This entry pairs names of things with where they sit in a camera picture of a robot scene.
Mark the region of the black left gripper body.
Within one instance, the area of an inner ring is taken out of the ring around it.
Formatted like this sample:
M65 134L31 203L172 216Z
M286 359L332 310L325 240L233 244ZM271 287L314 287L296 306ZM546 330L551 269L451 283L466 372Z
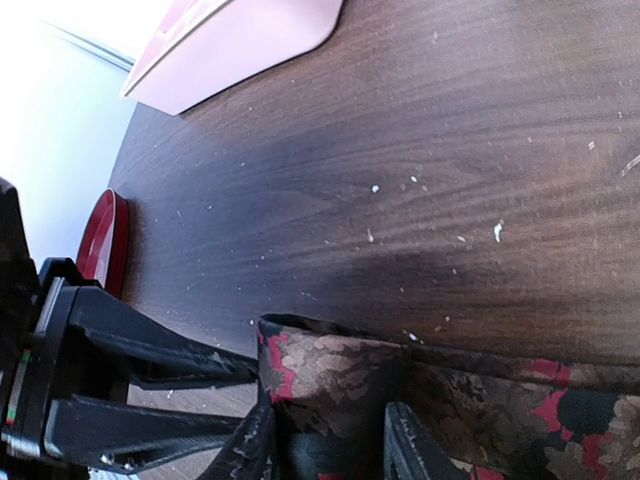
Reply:
M1 472L4 475L85 475L89 470L132 475L122 456L74 454L57 458L44 447L50 394L69 317L86 313L91 324L114 333L134 310L84 278L68 258L35 269L26 242L19 198L1 183Z

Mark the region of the dark floral patterned tie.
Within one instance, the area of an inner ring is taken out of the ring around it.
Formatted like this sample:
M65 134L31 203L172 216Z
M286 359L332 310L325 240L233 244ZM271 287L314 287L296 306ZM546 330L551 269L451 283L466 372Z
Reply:
M639 369L386 341L269 314L261 392L285 479L384 478L384 418L403 402L468 479L635 479Z

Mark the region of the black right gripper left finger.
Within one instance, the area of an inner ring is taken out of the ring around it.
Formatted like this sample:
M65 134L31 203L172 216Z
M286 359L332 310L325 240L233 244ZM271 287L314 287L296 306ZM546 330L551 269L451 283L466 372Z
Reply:
M204 471L205 479L275 478L275 416L269 404L256 404Z

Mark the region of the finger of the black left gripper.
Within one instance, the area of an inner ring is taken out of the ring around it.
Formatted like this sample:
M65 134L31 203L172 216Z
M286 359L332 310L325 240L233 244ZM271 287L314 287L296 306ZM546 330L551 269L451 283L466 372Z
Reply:
M145 390L225 388L253 383L258 362L162 326L98 287L81 287L69 325Z
M51 404L44 433L58 458L100 458L153 450L215 447L233 435L239 417L175 412L73 397Z

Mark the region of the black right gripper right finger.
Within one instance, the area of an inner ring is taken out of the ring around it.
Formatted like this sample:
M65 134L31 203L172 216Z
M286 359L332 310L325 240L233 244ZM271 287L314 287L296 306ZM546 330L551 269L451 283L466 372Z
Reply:
M390 402L384 418L384 478L468 479L469 474L454 465L407 404Z

